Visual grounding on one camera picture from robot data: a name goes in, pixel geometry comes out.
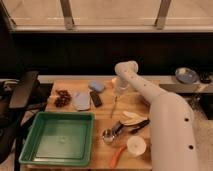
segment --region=sponge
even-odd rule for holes
[[[90,89],[97,91],[98,93],[101,93],[105,89],[105,86],[102,83],[95,80],[90,81],[88,86]]]
[[[90,96],[89,93],[74,92],[72,95],[73,105],[76,110],[89,110],[90,109]]]

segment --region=dried food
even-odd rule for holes
[[[70,103],[71,95],[67,90],[56,90],[56,92],[59,95],[54,102],[56,107],[63,107]]]

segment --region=black wall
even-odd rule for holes
[[[114,74],[136,60],[140,74],[174,74],[177,67],[213,71],[212,33],[13,34],[23,65],[42,74]]]
[[[0,15],[0,78],[16,78],[22,72],[23,67],[14,48],[12,37]]]

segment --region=blue sponge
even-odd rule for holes
[[[95,80],[90,81],[88,86],[90,89],[95,90],[98,93],[102,92],[105,89],[105,86],[102,83]]]

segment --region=white cup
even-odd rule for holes
[[[140,136],[132,136],[127,140],[127,149],[132,156],[138,157],[146,151],[146,142]]]

